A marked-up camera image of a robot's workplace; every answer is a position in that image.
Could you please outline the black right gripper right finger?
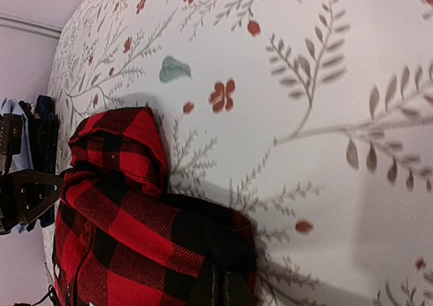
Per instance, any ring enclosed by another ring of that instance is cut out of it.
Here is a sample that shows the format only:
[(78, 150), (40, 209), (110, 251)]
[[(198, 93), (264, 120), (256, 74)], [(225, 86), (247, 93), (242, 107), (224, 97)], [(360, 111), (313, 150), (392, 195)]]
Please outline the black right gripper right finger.
[(254, 306), (253, 294), (244, 277), (237, 272), (227, 272), (223, 281), (224, 306)]

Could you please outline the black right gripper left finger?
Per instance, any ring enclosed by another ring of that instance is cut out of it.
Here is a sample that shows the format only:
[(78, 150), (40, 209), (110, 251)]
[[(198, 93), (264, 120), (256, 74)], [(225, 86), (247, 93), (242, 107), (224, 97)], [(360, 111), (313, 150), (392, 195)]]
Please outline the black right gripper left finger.
[(205, 263), (191, 291), (189, 306), (215, 306), (217, 304), (217, 271)]

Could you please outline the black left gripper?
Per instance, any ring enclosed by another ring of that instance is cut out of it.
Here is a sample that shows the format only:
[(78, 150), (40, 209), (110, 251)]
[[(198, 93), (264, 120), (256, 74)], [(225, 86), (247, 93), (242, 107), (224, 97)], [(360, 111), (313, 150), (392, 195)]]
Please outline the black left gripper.
[(32, 223), (60, 198), (61, 175), (23, 170), (1, 176), (1, 235), (19, 223)]

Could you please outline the light blue shirt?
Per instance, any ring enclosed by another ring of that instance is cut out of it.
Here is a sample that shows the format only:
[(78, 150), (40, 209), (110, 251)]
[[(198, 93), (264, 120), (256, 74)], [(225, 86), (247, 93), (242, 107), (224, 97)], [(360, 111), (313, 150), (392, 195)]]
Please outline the light blue shirt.
[(31, 183), (32, 163), (26, 147), (24, 112), (15, 99), (1, 104), (1, 234), (19, 227), (24, 231), (31, 220), (26, 215), (34, 206)]

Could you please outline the dark navy shirt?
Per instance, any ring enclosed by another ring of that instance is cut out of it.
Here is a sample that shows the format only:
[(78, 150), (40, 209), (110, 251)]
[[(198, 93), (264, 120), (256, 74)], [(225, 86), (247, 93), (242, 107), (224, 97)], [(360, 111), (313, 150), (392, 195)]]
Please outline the dark navy shirt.
[(24, 117), (19, 167), (54, 174), (60, 122), (53, 98), (40, 95), (34, 106), (24, 101), (14, 102), (11, 110)]

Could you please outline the red black plaid shirt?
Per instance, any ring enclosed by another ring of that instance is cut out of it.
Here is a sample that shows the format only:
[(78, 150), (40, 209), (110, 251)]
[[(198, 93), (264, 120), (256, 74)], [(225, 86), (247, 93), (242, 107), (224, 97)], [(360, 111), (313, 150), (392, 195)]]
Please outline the red black plaid shirt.
[(227, 272), (254, 296), (256, 250), (242, 213), (167, 192), (168, 167), (151, 109), (83, 120), (69, 141), (53, 241), (61, 305), (189, 305), (205, 263), (216, 305)]

